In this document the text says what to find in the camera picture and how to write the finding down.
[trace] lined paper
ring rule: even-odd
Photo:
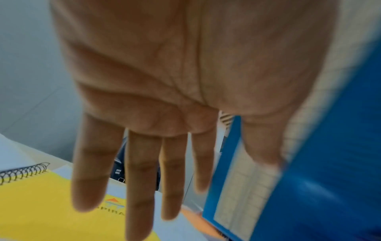
[[[283,157],[291,161],[342,87],[368,55],[381,29],[380,0],[342,0],[335,37],[311,95],[291,119]],[[229,169],[214,220],[249,241],[280,173],[257,165],[240,143]]]

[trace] logo on notebook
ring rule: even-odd
[[[115,209],[124,208],[124,205],[121,205],[118,200],[115,198],[105,200],[106,207],[111,208],[115,207]]]

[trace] spiral binding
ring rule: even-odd
[[[0,186],[4,183],[10,183],[47,172],[48,165],[50,165],[49,162],[41,162],[32,166],[0,171]]]

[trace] skin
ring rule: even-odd
[[[125,128],[126,239],[153,223],[156,161],[162,218],[184,195],[192,134],[195,186],[207,190],[218,111],[242,116],[253,160],[281,166],[283,132],[320,72],[336,0],[51,0],[62,53],[83,102],[73,205],[102,201]]]

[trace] gray wall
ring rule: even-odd
[[[71,160],[80,113],[47,0],[0,0],[0,132]]]

